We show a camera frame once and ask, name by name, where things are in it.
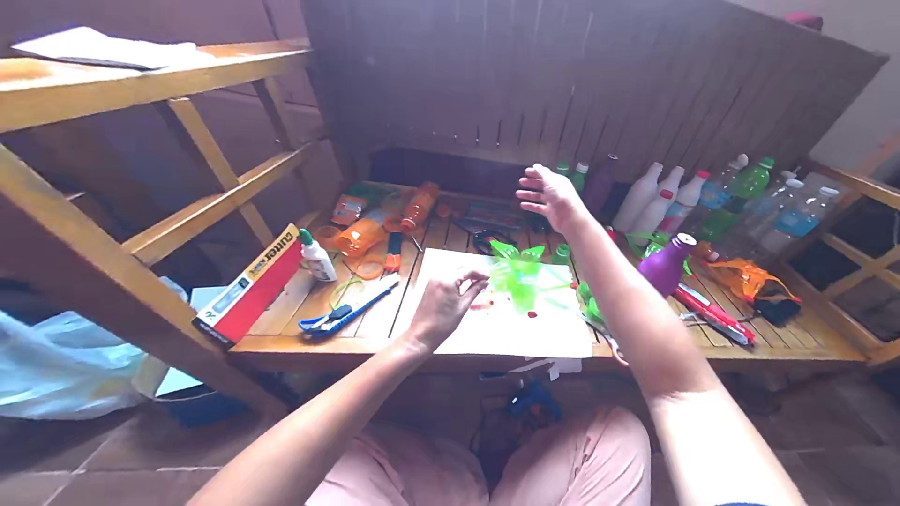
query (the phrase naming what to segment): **wooden wall panel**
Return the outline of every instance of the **wooden wall panel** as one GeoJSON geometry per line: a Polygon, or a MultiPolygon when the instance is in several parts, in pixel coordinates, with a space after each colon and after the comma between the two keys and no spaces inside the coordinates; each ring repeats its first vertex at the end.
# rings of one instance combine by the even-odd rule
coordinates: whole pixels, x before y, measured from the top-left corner
{"type": "Polygon", "coordinates": [[[354,159],[790,168],[887,61],[721,0],[307,0],[354,159]]]}

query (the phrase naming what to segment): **red and white box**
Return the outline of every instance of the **red and white box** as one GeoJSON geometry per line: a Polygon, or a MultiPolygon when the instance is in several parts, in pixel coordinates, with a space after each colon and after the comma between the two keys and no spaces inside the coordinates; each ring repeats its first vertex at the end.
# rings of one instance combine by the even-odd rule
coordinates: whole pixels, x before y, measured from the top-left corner
{"type": "Polygon", "coordinates": [[[228,348],[250,330],[300,268],[300,233],[291,223],[228,288],[193,318],[193,325],[228,348]]]}

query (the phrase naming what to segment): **wall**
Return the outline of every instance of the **wall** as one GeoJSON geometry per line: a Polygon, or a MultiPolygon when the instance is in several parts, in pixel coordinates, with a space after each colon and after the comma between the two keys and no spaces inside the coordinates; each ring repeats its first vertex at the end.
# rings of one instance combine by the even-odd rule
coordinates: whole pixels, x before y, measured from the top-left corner
{"type": "MultiPolygon", "coordinates": [[[[782,16],[807,11],[824,18],[823,33],[866,50],[892,56],[847,111],[811,151],[814,159],[853,170],[889,136],[900,134],[900,2],[896,0],[730,0],[753,10],[782,16]]],[[[892,160],[877,172],[900,168],[892,160]]]]}

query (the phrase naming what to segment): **purple painted bottle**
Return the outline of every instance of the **purple painted bottle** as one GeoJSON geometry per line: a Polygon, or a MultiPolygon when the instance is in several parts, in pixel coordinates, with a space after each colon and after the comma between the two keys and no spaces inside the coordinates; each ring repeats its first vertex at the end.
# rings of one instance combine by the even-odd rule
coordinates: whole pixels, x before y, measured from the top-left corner
{"type": "Polygon", "coordinates": [[[685,258],[697,245],[697,240],[688,234],[681,233],[672,238],[672,241],[660,251],[645,258],[638,266],[637,271],[647,278],[647,281],[663,296],[668,297],[678,288],[678,283],[684,275],[685,258]]]}
{"type": "Polygon", "coordinates": [[[607,155],[607,158],[600,163],[600,167],[591,171],[593,174],[585,183],[581,200],[594,218],[599,219],[600,210],[603,209],[603,204],[609,197],[609,191],[613,189],[613,166],[617,161],[616,155],[607,155]]]}

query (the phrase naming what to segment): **box cutter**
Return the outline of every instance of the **box cutter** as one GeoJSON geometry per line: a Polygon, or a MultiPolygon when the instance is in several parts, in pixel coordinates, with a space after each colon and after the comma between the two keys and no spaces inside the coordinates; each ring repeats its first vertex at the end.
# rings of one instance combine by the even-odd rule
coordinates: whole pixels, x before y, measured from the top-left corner
{"type": "Polygon", "coordinates": [[[391,289],[400,282],[399,274],[391,274],[368,285],[359,301],[353,304],[342,304],[334,311],[316,318],[300,320],[300,329],[310,335],[311,338],[324,338],[337,332],[354,318],[369,309],[369,306],[378,302],[387,295],[391,289]]]}

